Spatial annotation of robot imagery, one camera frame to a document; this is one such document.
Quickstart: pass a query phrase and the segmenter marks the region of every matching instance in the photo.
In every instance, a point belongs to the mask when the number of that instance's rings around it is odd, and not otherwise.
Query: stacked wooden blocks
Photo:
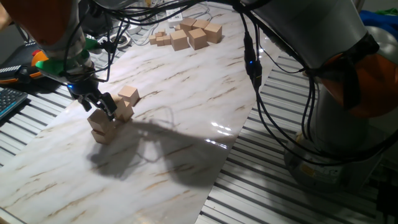
[[[171,45],[170,36],[166,35],[165,29],[159,29],[155,35],[149,36],[149,43],[151,45],[157,44],[158,47]]]
[[[118,95],[112,95],[117,109],[114,117],[118,121],[126,123],[134,114],[132,106],[139,100],[137,88],[124,86]],[[97,109],[90,117],[87,118],[91,131],[96,142],[101,144],[110,144],[116,135],[114,121],[110,121],[104,111]]]
[[[97,109],[87,119],[93,130],[91,131],[96,142],[109,144],[116,135],[114,122],[108,119],[104,111]]]

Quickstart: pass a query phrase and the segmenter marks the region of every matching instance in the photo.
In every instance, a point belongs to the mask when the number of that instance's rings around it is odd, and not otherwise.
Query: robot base
[[[369,130],[369,138],[362,145],[363,149],[368,149],[371,146],[384,140],[384,134],[377,129],[371,128]],[[307,147],[314,149],[314,145],[309,140],[302,137],[298,133],[296,141]],[[331,159],[322,158],[311,155],[301,148],[297,147],[292,142],[287,145],[291,150],[301,155],[302,157],[319,163],[336,163]],[[364,162],[355,162],[342,166],[316,166],[309,164],[294,156],[292,153],[285,151],[285,164],[293,178],[300,184],[318,192],[333,193],[339,191],[349,191],[351,193],[358,192],[363,184],[367,181],[374,168],[379,164],[381,155],[374,156]]]

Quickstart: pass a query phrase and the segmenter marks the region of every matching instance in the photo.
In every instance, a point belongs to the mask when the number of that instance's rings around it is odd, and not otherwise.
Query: keyboard
[[[27,98],[27,93],[5,88],[0,91],[0,120]]]

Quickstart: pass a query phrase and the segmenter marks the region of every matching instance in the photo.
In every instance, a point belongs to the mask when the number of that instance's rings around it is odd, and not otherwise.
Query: table surface
[[[194,223],[255,101],[239,15],[211,13],[221,43],[134,46],[112,66],[101,91],[142,97],[112,144],[95,143],[73,102],[0,170],[0,207],[27,223]]]

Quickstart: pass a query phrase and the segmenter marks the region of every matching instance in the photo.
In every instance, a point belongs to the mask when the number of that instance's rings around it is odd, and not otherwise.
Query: wooden block
[[[91,128],[102,133],[106,133],[114,127],[113,122],[110,121],[105,112],[100,109],[95,110],[94,113],[87,118],[87,120]]]
[[[172,40],[169,35],[163,37],[164,45],[172,45]]]
[[[159,29],[157,32],[160,32],[162,36],[166,35],[166,29]]]
[[[0,224],[10,224],[10,223],[7,222],[7,221],[5,221],[4,219],[2,219],[2,218],[0,217]]]
[[[163,37],[156,37],[156,44],[158,47],[164,46]]]
[[[126,110],[126,105],[124,104],[124,99],[121,96],[112,94],[112,99],[116,106],[118,107],[116,111],[114,111],[114,117],[116,119],[120,119],[120,117],[124,114]]]
[[[116,128],[113,127],[111,129],[109,129],[107,133],[101,133],[101,132],[92,130],[91,134],[93,135],[96,142],[108,145],[108,144],[111,144],[112,140],[114,139],[114,137],[116,135]]]
[[[175,51],[189,48],[187,35],[185,34],[184,30],[171,33],[170,39]]]
[[[185,34],[188,35],[188,32],[192,30],[192,25],[196,22],[196,19],[192,19],[189,17],[184,18],[180,23],[181,30],[184,30]]]
[[[218,44],[223,37],[223,26],[219,24],[209,23],[204,29],[207,35],[207,41]]]
[[[155,35],[150,35],[150,36],[149,36],[149,43],[150,43],[151,45],[156,44],[156,36],[155,36]]]
[[[118,93],[124,101],[130,102],[132,106],[135,106],[139,100],[138,90],[135,87],[124,86]]]
[[[189,43],[191,47],[195,50],[202,49],[204,47],[209,46],[207,44],[207,37],[205,32],[202,29],[194,29],[188,32],[189,35]]]
[[[126,109],[124,110],[124,113],[122,114],[122,116],[118,120],[123,121],[123,122],[126,123],[126,122],[128,122],[130,120],[130,118],[134,114],[134,112],[132,110],[130,102],[125,101],[124,103],[126,104]]]
[[[209,24],[209,21],[203,20],[203,19],[198,19],[193,25],[192,29],[205,29],[206,26]]]

